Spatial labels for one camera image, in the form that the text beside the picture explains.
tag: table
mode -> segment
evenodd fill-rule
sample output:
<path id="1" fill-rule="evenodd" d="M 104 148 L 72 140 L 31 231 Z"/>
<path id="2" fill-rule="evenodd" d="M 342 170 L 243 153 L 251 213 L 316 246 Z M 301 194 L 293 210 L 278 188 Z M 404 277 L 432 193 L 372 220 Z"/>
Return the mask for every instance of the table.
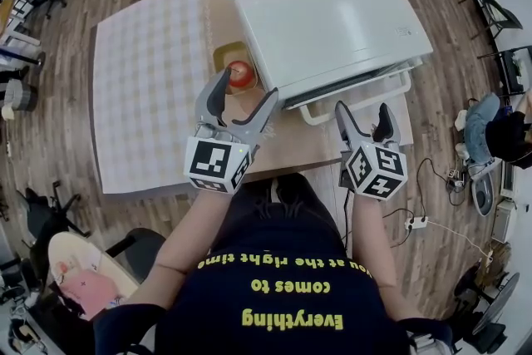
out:
<path id="1" fill-rule="evenodd" d="M 15 5 L 15 0 L 2 0 L 0 3 L 0 37 L 2 37 L 4 34 L 7 34 L 8 36 L 11 36 L 17 40 L 21 40 L 25 43 L 29 43 L 33 46 L 41 46 L 41 43 L 34 39 L 33 37 L 26 36 L 25 34 L 21 34 L 20 32 L 15 32 L 14 30 L 7 29 L 7 25 L 9 23 L 9 18 L 11 17 L 11 12 L 13 10 L 13 7 Z M 5 57 L 11 57 L 13 59 L 18 59 L 19 61 L 29 62 L 30 64 L 36 65 L 38 67 L 42 67 L 45 61 L 44 53 L 41 52 L 37 59 L 25 57 L 23 55 L 19 55 L 15 52 L 11 52 L 5 47 L 0 47 L 0 55 L 4 55 Z"/>
<path id="2" fill-rule="evenodd" d="M 99 259 L 96 272 L 112 279 L 118 293 L 125 298 L 129 298 L 139 287 L 136 280 L 124 268 L 88 239 L 71 232 L 60 232 L 54 235 L 48 246 L 52 275 L 54 265 L 58 262 L 67 262 L 71 257 L 77 259 L 81 265 L 90 263 L 93 259 Z"/>
<path id="3" fill-rule="evenodd" d="M 223 69 L 221 57 L 238 59 L 228 49 L 238 45 L 246 51 L 244 40 L 234 0 L 142 0 L 92 29 L 91 136 L 106 196 L 131 200 L 190 190 L 183 164 L 187 138 L 195 133 L 195 99 Z M 308 108 L 321 116 L 334 111 L 337 99 L 350 105 L 398 86 L 405 86 L 399 76 L 387 77 Z M 226 96 L 224 119 L 243 120 L 261 97 L 259 88 Z M 401 128 L 401 143 L 411 144 L 404 95 L 387 104 Z M 362 129 L 377 122 L 378 108 L 354 112 Z M 345 149 L 335 120 L 309 126 L 298 110 L 274 116 L 259 145 L 247 180 L 329 165 Z"/>

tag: checkered tablecloth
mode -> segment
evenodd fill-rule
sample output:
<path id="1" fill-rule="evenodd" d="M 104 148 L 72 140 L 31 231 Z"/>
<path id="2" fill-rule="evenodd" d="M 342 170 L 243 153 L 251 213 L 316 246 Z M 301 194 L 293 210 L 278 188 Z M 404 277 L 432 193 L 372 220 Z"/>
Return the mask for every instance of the checkered tablecloth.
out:
<path id="1" fill-rule="evenodd" d="M 97 26 L 93 131 L 105 194 L 186 182 L 195 98 L 214 73 L 206 0 L 142 0 Z"/>

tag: white printer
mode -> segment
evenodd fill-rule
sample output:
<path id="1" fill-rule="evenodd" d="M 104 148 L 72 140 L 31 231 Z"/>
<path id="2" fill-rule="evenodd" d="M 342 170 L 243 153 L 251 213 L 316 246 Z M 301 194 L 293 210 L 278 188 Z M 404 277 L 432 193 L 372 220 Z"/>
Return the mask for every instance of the white printer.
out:
<path id="1" fill-rule="evenodd" d="M 408 70 L 432 52 L 407 0 L 235 2 L 264 89 L 277 87 L 283 108 L 401 72 L 408 90 Z"/>

